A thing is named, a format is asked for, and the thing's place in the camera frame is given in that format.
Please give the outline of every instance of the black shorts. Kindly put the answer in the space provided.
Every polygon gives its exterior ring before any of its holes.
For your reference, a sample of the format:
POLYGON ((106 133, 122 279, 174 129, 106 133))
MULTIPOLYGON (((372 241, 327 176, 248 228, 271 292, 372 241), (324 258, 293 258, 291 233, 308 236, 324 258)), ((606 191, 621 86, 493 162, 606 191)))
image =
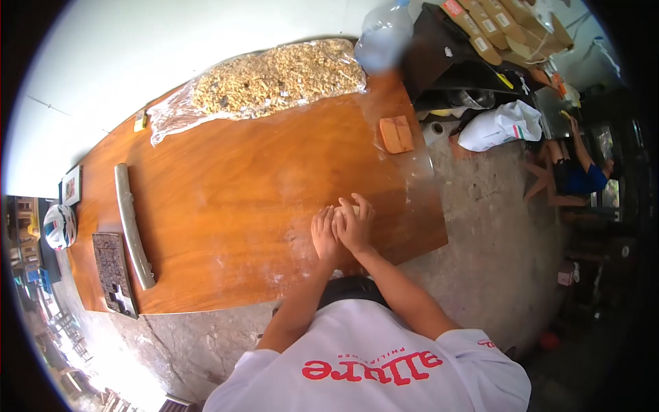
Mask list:
POLYGON ((343 299, 366 299, 390 309, 378 286, 366 276, 344 276, 343 278, 330 280, 320 297, 318 308, 323 308, 330 303, 343 299))
POLYGON ((562 191, 570 179, 572 169, 575 167, 572 159, 560 159, 555 163, 552 168, 554 170, 554 181, 556 182, 556 189, 562 191))

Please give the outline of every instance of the helmet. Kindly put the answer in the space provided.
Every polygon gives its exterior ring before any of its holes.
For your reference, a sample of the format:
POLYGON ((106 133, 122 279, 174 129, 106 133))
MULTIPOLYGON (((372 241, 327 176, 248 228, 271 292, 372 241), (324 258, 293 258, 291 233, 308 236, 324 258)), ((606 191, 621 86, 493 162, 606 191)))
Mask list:
POLYGON ((73 209, 63 204, 50 206, 43 218, 43 232, 51 248, 62 250, 71 246, 78 234, 78 224, 73 209))

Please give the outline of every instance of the wooden tabletop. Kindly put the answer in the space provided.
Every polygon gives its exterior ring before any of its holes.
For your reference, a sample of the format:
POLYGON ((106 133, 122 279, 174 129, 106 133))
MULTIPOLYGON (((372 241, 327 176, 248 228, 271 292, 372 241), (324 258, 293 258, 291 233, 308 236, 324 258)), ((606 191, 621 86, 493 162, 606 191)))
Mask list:
MULTIPOLYGON (((352 192, 376 209, 372 242, 392 263, 445 245, 432 162, 403 84, 389 74, 369 79, 367 89, 261 119, 210 121, 166 136, 155 148, 150 127, 133 132, 133 117, 119 125, 80 162, 78 238, 67 250, 84 308, 109 310, 92 233, 123 232, 114 182, 122 162, 156 275, 156 286, 142 290, 126 253, 140 313, 281 298, 318 260, 312 216, 352 192), (389 155, 378 121, 400 115, 415 149, 389 155)), ((341 269, 355 264, 346 261, 341 269)))

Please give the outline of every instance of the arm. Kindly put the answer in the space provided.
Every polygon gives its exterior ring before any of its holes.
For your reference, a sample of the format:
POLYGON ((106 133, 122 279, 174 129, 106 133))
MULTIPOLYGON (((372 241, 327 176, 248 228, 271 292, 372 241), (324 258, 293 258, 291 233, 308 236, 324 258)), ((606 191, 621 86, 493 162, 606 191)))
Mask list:
POLYGON ((389 307, 414 332, 432 340, 448 330, 459 329, 460 325, 446 316, 432 296, 369 245, 368 232, 375 212, 363 196, 353 193, 353 198, 359 203, 359 217, 347 200, 339 199, 345 217, 337 215, 337 232, 341 242, 373 277, 389 307))
POLYGON ((311 236, 320 261, 311 276, 284 300, 263 333, 257 349, 272 349, 282 353, 306 333, 338 261, 341 243, 336 234, 333 217, 334 206, 321 209, 314 216, 311 236))
POLYGON ((572 125, 572 134, 574 134, 575 138, 575 152, 577 153, 577 159, 579 159, 579 163, 581 163, 583 170, 588 173, 590 165, 594 165, 595 162, 590 158, 588 150, 586 150, 586 146, 584 146, 583 140, 581 140, 581 133, 579 132, 579 124, 577 123, 577 120, 572 116, 570 116, 570 124, 572 125))

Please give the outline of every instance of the hand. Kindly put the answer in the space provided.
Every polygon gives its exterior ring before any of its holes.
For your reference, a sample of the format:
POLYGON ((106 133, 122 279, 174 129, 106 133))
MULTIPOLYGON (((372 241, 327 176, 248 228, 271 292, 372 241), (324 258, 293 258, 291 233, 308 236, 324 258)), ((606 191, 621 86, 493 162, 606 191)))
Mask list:
POLYGON ((570 126, 572 126, 573 137, 581 137, 581 133, 579 132, 579 124, 577 123, 577 120, 574 118, 574 116, 570 116, 570 126))
POLYGON ((319 210, 311 220, 311 239, 320 260, 332 263, 339 260, 341 241, 334 221, 334 206, 319 210))
POLYGON ((355 215, 353 205, 348 200, 340 198, 345 215, 339 213, 335 220, 339 239, 352 254, 356 254, 370 248, 368 241, 375 210, 361 194, 353 193, 352 197, 359 204, 359 216, 355 215))

